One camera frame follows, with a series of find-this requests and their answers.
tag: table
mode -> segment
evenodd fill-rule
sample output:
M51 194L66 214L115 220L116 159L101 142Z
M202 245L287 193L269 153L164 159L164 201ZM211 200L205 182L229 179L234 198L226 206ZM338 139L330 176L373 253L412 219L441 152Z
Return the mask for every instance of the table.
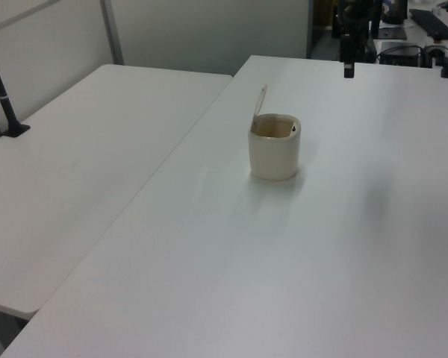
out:
M0 138L0 311L41 308L229 81L103 66Z
M448 80L356 66L251 57L3 358L448 358ZM280 183L265 83L302 123Z
M418 3L409 3L408 9L419 9L419 10L428 10L431 11L433 7L436 7L436 4L441 1L435 2L434 4L418 4ZM446 26L448 26L448 13L441 9L441 14L438 15L438 18L444 22ZM436 44L434 43L433 39L428 36L425 30L423 30L418 24L416 24L411 19L411 14L408 12L408 20L406 20L408 23L412 23L413 26L410 28L405 28L405 32L407 35L407 40L375 40L375 45L377 52L380 52L380 49L382 47L382 43L385 41L393 41L398 43L416 43L417 45L421 47L425 46L431 46L431 45L440 45L445 46L448 48L448 40L443 40L441 43Z

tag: keyboard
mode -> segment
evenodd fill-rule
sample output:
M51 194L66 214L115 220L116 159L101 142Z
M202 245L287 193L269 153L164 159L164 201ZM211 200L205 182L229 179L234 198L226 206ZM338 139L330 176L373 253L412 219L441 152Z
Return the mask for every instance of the keyboard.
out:
M440 40L448 40L448 26L431 11L410 9L410 14L413 21L425 30L429 36L433 37L434 40L436 33L440 34Z

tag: ceramic cup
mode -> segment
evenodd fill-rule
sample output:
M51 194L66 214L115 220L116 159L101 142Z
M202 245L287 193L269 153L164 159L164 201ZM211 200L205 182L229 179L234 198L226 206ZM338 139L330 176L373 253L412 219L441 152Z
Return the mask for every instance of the ceramic cup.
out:
M267 180L286 180L296 174L299 161L300 121L284 114L258 115L267 86L262 89L248 132L253 175Z

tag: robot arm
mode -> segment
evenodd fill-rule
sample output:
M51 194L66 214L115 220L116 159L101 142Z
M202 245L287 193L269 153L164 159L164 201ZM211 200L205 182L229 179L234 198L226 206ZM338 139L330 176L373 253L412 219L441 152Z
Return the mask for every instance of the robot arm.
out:
M345 28L340 37L340 61L345 78L353 78L355 62L375 62L376 50L370 36L379 31L383 0L339 0L338 21Z

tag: electronic equipment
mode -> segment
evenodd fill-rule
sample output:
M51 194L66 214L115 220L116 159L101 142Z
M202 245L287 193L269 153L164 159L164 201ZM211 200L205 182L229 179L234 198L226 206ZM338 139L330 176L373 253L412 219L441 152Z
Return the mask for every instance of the electronic equipment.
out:
M435 14L427 10L410 9L410 14L415 21L434 40L448 40L448 26L446 26Z
M418 67L420 49L416 43L382 43L380 64Z

